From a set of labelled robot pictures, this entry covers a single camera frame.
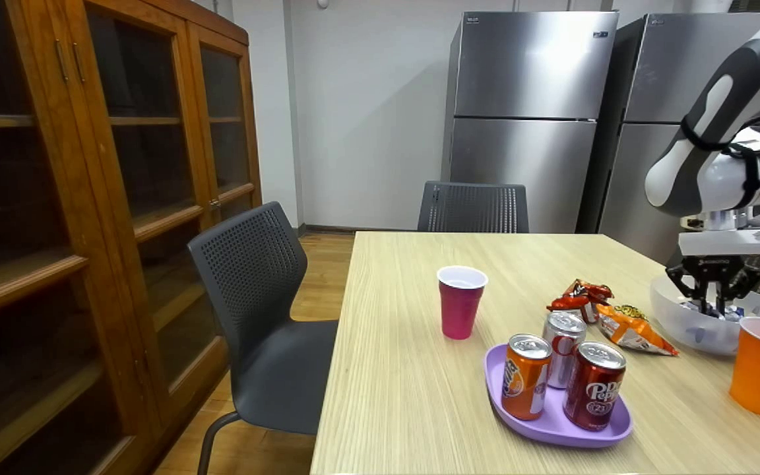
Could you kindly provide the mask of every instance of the refrigerator door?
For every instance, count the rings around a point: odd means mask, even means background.
[[[760,14],[645,17],[623,123],[680,123],[723,59],[758,29]]]
[[[599,219],[599,233],[659,265],[667,265],[676,254],[677,218],[667,218],[645,204],[644,177],[676,129],[676,125],[623,125]]]
[[[591,123],[455,120],[445,179],[525,185],[531,233],[572,233],[591,141]]]
[[[597,120],[614,14],[466,14],[454,117]]]

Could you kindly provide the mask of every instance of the soda can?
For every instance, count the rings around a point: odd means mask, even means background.
[[[605,343],[583,343],[568,390],[565,414],[583,430],[605,430],[616,404],[626,360]]]
[[[572,384],[578,349],[585,339],[585,322],[570,311],[549,311],[544,322],[544,340],[550,349],[546,364],[546,386],[568,388]]]
[[[503,409],[517,421],[535,421],[544,413],[546,363],[550,349],[537,336],[517,334],[507,343]]]

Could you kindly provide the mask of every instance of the white robot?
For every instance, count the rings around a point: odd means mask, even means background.
[[[651,206],[677,218],[701,215],[701,233],[680,233],[682,258],[667,268],[667,277],[709,318],[734,311],[727,305],[760,280],[740,258],[760,254],[760,227],[739,231],[739,218],[760,206],[760,134],[746,129],[754,123],[760,32],[718,67],[644,179]]]

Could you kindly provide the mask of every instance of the purple plate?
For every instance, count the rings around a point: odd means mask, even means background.
[[[510,413],[503,413],[503,404],[500,404],[503,363],[507,363],[507,346],[492,346],[484,353],[483,367],[484,367],[487,402],[495,417],[507,422],[512,434],[520,434],[531,442],[550,443],[550,447],[610,448],[632,430],[632,417],[627,414],[623,398],[616,398],[612,409],[612,421],[605,430],[591,434],[591,430],[574,429],[562,413],[568,390],[553,390],[553,388],[546,388],[544,413],[537,421],[514,421]]]

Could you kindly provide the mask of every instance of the wooden cabinet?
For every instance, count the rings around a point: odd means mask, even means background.
[[[242,29],[0,0],[0,474],[139,474],[226,369],[188,241],[259,206]]]

